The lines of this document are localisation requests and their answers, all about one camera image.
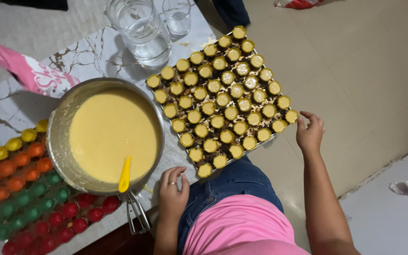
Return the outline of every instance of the tiled floor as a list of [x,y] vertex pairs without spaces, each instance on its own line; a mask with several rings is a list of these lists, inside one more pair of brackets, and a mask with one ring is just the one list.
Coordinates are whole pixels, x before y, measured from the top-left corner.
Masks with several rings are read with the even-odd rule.
[[[248,36],[292,107],[325,121],[321,150],[337,195],[408,152],[408,1],[326,0],[305,10],[244,2]],[[212,26],[224,27],[211,7],[199,6]],[[309,250],[295,132],[293,125],[249,157],[272,181],[297,244]]]

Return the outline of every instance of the metal tray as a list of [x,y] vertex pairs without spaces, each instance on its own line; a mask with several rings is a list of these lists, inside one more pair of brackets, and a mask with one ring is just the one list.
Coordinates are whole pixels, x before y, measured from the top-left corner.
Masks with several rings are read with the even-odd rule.
[[[189,68],[188,71],[197,72],[197,67],[201,66],[202,64],[209,64],[210,66],[212,66],[212,60],[213,60],[215,57],[218,57],[218,56],[226,56],[226,55],[227,55],[227,50],[230,49],[230,48],[232,48],[232,47],[237,47],[237,48],[241,49],[241,43],[242,43],[244,40],[248,39],[248,37],[246,37],[246,36],[245,36],[245,38],[243,38],[243,39],[236,39],[236,38],[234,38],[234,37],[231,36],[231,35],[232,35],[232,32],[230,32],[228,35],[231,37],[231,40],[232,40],[232,43],[231,43],[228,47],[226,47],[226,48],[220,47],[220,46],[218,45],[218,40],[216,40],[213,44],[215,44],[215,45],[217,46],[217,49],[218,49],[217,54],[215,54],[215,55],[212,56],[212,57],[208,57],[208,56],[205,56],[205,55],[204,55],[204,60],[203,60],[203,61],[201,62],[201,64],[199,64],[199,65],[195,65],[195,64],[193,64],[192,62],[190,62],[190,68]],[[174,76],[174,78],[171,79],[171,80],[169,80],[169,81],[165,81],[165,80],[161,79],[160,85],[159,85],[158,87],[156,87],[155,89],[152,89],[152,92],[154,92],[154,91],[157,90],[157,89],[164,89],[164,90],[166,91],[166,93],[167,93],[167,99],[166,99],[165,103],[161,104],[161,105],[162,105],[162,108],[164,108],[165,105],[167,105],[167,104],[169,104],[169,103],[172,103],[172,102],[177,106],[177,108],[178,108],[178,114],[176,115],[175,119],[179,118],[179,119],[184,119],[184,120],[185,120],[185,130],[184,130],[184,132],[177,133],[177,136],[180,138],[180,136],[181,136],[182,133],[185,133],[185,132],[191,133],[191,135],[193,136],[193,139],[194,139],[194,144],[193,144],[190,148],[202,148],[203,142],[204,142],[207,138],[219,137],[219,133],[220,133],[222,130],[231,128],[231,127],[233,126],[233,124],[234,124],[236,121],[240,121],[240,120],[246,121],[246,116],[247,116],[249,113],[251,113],[252,111],[256,111],[257,108],[261,109],[264,105],[266,105],[266,104],[268,104],[268,103],[274,103],[274,104],[275,104],[276,99],[282,95],[281,93],[280,93],[279,95],[276,95],[276,96],[270,96],[270,95],[269,95],[269,96],[267,97],[267,100],[266,100],[265,102],[261,103],[261,104],[258,104],[258,103],[256,103],[256,102],[253,102],[253,104],[252,104],[252,111],[248,111],[248,112],[246,112],[246,113],[241,113],[241,112],[239,112],[239,115],[238,115],[237,118],[236,118],[235,120],[233,120],[233,121],[229,121],[229,120],[225,119],[225,125],[224,125],[221,129],[218,129],[218,130],[216,130],[215,128],[213,128],[213,127],[210,125],[210,118],[211,118],[212,116],[214,116],[214,115],[224,114],[224,108],[225,108],[225,107],[219,107],[219,106],[215,103],[215,113],[214,113],[212,116],[209,116],[209,117],[207,117],[205,114],[202,114],[202,115],[201,115],[201,121],[199,122],[199,124],[203,123],[203,124],[206,124],[206,125],[207,125],[207,128],[208,128],[208,130],[209,130],[209,135],[207,135],[207,137],[205,137],[205,138],[201,138],[201,137],[198,137],[197,135],[194,134],[194,127],[196,126],[196,124],[191,124],[191,123],[189,123],[189,122],[186,120],[186,114],[187,114],[190,110],[193,110],[193,109],[196,109],[196,108],[199,109],[200,106],[201,106],[203,103],[208,102],[208,101],[214,101],[214,102],[215,102],[215,99],[216,99],[216,94],[213,94],[213,93],[208,92],[207,97],[206,97],[204,100],[198,101],[198,100],[196,100],[196,99],[193,97],[193,91],[194,91],[194,89],[197,88],[197,87],[205,87],[205,88],[206,88],[209,79],[218,79],[218,80],[220,80],[221,73],[224,72],[224,71],[227,71],[227,70],[233,70],[233,72],[235,73],[236,78],[235,78],[235,80],[234,80],[234,82],[233,82],[232,84],[237,83],[237,82],[242,83],[242,82],[243,82],[243,78],[240,77],[240,76],[235,72],[235,66],[236,66],[237,63],[243,62],[243,61],[249,63],[250,58],[251,58],[252,55],[254,55],[254,54],[257,54],[256,49],[254,49],[254,50],[253,50],[251,53],[249,53],[249,54],[244,53],[244,52],[242,51],[242,56],[239,58],[239,60],[234,61],[234,62],[230,62],[230,61],[228,61],[227,58],[225,58],[226,61],[227,61],[227,63],[228,63],[228,66],[227,66],[226,69],[221,70],[221,71],[213,70],[212,76],[210,76],[209,78],[202,78],[202,77],[200,77],[199,74],[198,74],[198,77],[199,77],[198,82],[197,82],[197,84],[196,84],[195,86],[192,86],[192,87],[188,87],[187,85],[185,85],[185,84],[183,83],[183,76],[184,76],[184,74],[185,74],[187,71],[179,72],[179,71],[176,69],[176,67],[174,66],[174,67],[173,67],[174,70],[175,70],[175,76]],[[247,74],[247,75],[245,75],[245,76],[248,76],[248,75],[250,75],[250,74],[258,75],[258,73],[259,73],[263,68],[265,68],[265,65],[263,65],[261,68],[251,69],[250,72],[249,72],[249,74]],[[181,82],[183,83],[183,85],[184,85],[184,92],[183,92],[181,95],[179,95],[179,96],[175,96],[175,95],[172,95],[171,93],[169,93],[169,87],[170,87],[170,83],[171,83],[171,82],[178,82],[178,81],[181,81]],[[256,90],[256,89],[264,89],[264,90],[265,90],[265,89],[267,88],[267,86],[268,86],[268,82],[263,82],[261,79],[259,79],[259,84],[258,84],[258,86],[257,86],[255,89],[251,90],[251,91],[246,91],[242,97],[247,97],[248,94],[252,94],[252,91],[254,91],[254,90]],[[229,93],[229,90],[230,90],[230,85],[224,85],[224,84],[222,83],[222,88],[220,89],[219,92],[228,92],[228,94],[230,94],[230,93]],[[179,98],[180,98],[181,96],[183,96],[183,95],[189,95],[189,96],[192,98],[192,100],[193,100],[192,106],[191,106],[190,108],[188,108],[188,109],[182,109],[181,107],[178,106],[178,105],[179,105]],[[231,106],[231,105],[237,106],[237,104],[236,104],[236,102],[235,102],[235,100],[234,100],[233,98],[231,98],[231,101],[230,101],[230,103],[229,103],[228,106]],[[229,147],[230,147],[232,144],[241,144],[241,141],[242,141],[242,139],[243,139],[244,137],[246,137],[246,136],[255,136],[257,130],[259,130],[259,129],[261,129],[261,128],[264,128],[264,127],[265,127],[265,128],[267,128],[267,127],[269,128],[269,127],[270,127],[270,123],[273,122],[273,121],[275,121],[276,119],[284,119],[284,114],[285,114],[289,109],[290,109],[290,107],[287,108],[286,110],[277,108],[277,114],[276,114],[273,118],[271,118],[271,119],[265,119],[265,118],[263,118],[263,121],[262,121],[261,124],[260,124],[259,126],[257,126],[257,127],[253,127],[253,126],[251,126],[251,125],[248,125],[248,130],[247,130],[247,132],[246,132],[244,135],[242,135],[242,136],[238,136],[237,134],[234,133],[234,135],[235,135],[234,142],[232,142],[232,143],[230,143],[230,144],[224,144],[224,143],[222,143],[222,142],[220,142],[220,141],[217,140],[217,142],[219,143],[220,147],[219,147],[219,149],[218,149],[216,152],[214,152],[214,153],[207,153],[206,151],[203,150],[204,159],[201,160],[200,162],[193,162],[196,171],[198,170],[198,168],[199,168],[200,165],[205,164],[205,163],[210,163],[210,165],[213,166],[213,164],[212,164],[212,159],[213,159],[215,156],[219,155],[219,154],[224,154],[224,155],[226,155],[226,157],[228,158],[228,164],[230,164],[231,162],[235,161],[236,159],[233,158],[232,155],[229,153]],[[272,140],[273,140],[275,137],[276,137],[276,133],[272,132],[272,136],[270,137],[270,139],[267,140],[267,141],[265,141],[265,142],[258,142],[255,149],[259,148],[261,145],[265,145],[265,144],[268,143],[268,142],[272,142]],[[185,148],[185,149],[186,149],[186,152],[189,154],[189,153],[190,153],[190,150],[189,150],[188,148]],[[250,153],[251,151],[245,151],[245,152],[244,152],[244,155]]]

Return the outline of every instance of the pink bag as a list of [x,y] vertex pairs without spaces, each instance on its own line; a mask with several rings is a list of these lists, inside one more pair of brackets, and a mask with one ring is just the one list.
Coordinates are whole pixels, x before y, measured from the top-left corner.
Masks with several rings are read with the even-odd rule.
[[60,98],[78,78],[43,65],[41,62],[0,45],[0,66],[11,73],[28,91]]
[[322,3],[324,0],[278,0],[273,4],[275,7],[292,9],[306,9]]

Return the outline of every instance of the white marble surface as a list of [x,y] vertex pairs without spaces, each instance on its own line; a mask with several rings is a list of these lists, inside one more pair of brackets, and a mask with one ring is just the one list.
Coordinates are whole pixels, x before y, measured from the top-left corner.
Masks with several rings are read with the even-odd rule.
[[[161,1],[155,1],[161,12]],[[191,8],[192,27],[186,37],[172,45],[172,54],[168,65],[174,65],[179,58],[187,58],[191,52],[202,49],[215,41],[215,36],[196,5]],[[81,81],[97,77],[117,77],[138,85],[153,98],[152,92],[145,87],[144,80],[151,74],[139,66],[125,49],[121,36],[111,26],[107,26],[88,37],[72,44],[42,61],[43,64],[78,77]],[[33,127],[38,120],[48,118],[57,104],[57,99],[25,92],[14,78],[0,83],[0,145],[9,138],[18,136],[20,131]],[[196,171],[187,155],[178,146],[178,138],[173,134],[169,122],[164,119],[165,147],[160,163],[142,189],[138,197],[145,210],[157,204],[156,196],[147,190],[155,190],[155,184],[161,173],[173,166],[186,166],[186,176],[191,183],[197,181]],[[101,222],[89,227],[83,234],[77,235],[55,254],[71,254],[87,246],[98,238],[127,222],[126,207],[123,204],[115,213]]]

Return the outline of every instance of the yellow spatula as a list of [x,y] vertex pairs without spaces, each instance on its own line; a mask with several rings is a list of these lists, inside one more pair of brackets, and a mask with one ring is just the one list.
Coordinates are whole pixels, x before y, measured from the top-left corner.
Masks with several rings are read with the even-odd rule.
[[128,184],[130,182],[130,162],[132,161],[131,156],[127,156],[124,162],[124,167],[122,168],[121,179],[119,180],[119,192],[124,193],[128,189]]

